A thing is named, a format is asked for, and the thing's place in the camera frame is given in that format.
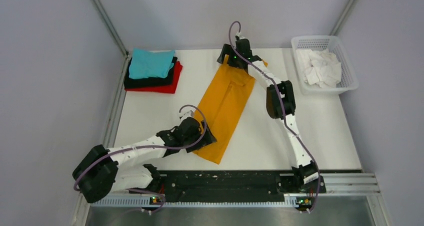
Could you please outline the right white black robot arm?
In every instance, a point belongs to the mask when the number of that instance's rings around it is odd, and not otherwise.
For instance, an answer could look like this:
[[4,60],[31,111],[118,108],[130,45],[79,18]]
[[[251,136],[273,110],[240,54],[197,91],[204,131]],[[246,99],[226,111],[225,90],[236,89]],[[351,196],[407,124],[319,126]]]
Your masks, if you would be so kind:
[[243,71],[255,78],[265,89],[266,111],[288,138],[286,149],[294,174],[295,189],[300,192],[312,189],[314,193],[318,193],[322,185],[321,174],[297,126],[292,82],[279,79],[267,68],[264,60],[253,55],[247,38],[236,38],[235,45],[224,44],[217,62],[226,62],[230,67]]

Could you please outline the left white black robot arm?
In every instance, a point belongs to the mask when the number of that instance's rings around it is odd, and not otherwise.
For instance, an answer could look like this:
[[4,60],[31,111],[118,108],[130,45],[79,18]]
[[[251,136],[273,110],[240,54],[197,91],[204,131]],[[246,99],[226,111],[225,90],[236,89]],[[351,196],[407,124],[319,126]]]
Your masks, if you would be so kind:
[[101,144],[94,146],[72,172],[74,189],[88,203],[132,188],[155,192],[161,184],[159,175],[147,161],[165,158],[182,149],[189,153],[216,141],[205,121],[188,116],[172,129],[159,131],[140,142],[109,149]]

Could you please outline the orange t shirt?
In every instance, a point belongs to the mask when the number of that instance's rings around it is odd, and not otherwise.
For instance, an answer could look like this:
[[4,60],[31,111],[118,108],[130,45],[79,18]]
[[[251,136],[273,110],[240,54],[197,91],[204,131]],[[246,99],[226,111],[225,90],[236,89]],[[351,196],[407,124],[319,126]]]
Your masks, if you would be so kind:
[[220,164],[257,83],[244,70],[229,66],[228,61],[225,56],[197,106],[216,142],[195,150],[194,154],[215,164]]

